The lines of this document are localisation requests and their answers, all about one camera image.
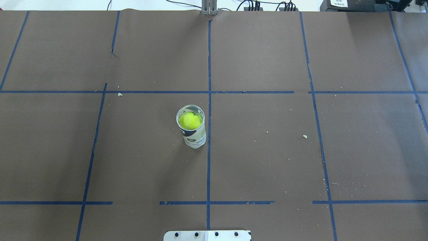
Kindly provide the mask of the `yellow tennis ball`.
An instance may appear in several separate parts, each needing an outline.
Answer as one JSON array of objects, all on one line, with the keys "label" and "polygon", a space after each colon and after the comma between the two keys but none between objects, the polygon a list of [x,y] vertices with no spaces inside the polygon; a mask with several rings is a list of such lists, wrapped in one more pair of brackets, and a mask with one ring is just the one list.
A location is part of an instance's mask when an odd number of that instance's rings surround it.
[{"label": "yellow tennis ball", "polygon": [[178,124],[184,130],[196,130],[202,125],[202,116],[197,112],[188,111],[180,116]]}]

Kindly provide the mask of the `clear tennis ball can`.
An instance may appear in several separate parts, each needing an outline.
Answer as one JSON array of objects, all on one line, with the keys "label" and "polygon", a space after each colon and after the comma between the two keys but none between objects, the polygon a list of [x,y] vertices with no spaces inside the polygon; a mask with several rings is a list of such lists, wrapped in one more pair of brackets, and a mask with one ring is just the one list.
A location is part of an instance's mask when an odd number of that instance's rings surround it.
[{"label": "clear tennis ball can", "polygon": [[[184,130],[178,124],[178,119],[185,112],[194,111],[202,116],[202,125],[196,130]],[[205,144],[207,134],[205,131],[205,113],[197,105],[186,105],[182,107],[176,114],[176,122],[183,135],[184,142],[193,149],[198,149]]]}]

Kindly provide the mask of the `far black orange connector box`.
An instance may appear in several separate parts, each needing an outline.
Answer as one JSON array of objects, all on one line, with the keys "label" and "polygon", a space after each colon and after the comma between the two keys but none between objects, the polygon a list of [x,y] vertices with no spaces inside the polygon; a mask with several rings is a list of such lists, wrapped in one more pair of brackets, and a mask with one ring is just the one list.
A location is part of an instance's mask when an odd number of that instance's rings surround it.
[{"label": "far black orange connector box", "polygon": [[245,12],[260,12],[263,10],[261,7],[261,2],[259,1],[247,0],[246,2],[248,2],[248,6],[243,7]]}]

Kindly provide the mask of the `black computer box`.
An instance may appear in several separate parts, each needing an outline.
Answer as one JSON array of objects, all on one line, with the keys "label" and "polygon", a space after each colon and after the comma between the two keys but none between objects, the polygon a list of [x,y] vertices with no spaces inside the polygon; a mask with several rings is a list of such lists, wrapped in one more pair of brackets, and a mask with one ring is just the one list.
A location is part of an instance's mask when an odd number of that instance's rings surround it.
[{"label": "black computer box", "polygon": [[321,12],[403,12],[411,0],[323,0]]}]

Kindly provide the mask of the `aluminium frame post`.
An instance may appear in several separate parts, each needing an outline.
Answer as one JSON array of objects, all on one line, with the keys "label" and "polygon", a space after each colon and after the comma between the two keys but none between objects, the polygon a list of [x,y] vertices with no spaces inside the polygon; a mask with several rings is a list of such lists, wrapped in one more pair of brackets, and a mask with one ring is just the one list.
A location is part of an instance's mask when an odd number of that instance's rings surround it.
[{"label": "aluminium frame post", "polygon": [[204,16],[217,15],[218,14],[217,0],[202,0],[201,14]]}]

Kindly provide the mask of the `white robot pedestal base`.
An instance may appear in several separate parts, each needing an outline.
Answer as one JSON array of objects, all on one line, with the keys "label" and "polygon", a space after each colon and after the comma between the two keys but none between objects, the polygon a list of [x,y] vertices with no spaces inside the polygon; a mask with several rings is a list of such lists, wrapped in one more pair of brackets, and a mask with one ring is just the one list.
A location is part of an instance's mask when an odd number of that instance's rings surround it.
[{"label": "white robot pedestal base", "polygon": [[164,241],[251,241],[247,230],[181,230],[168,231]]}]

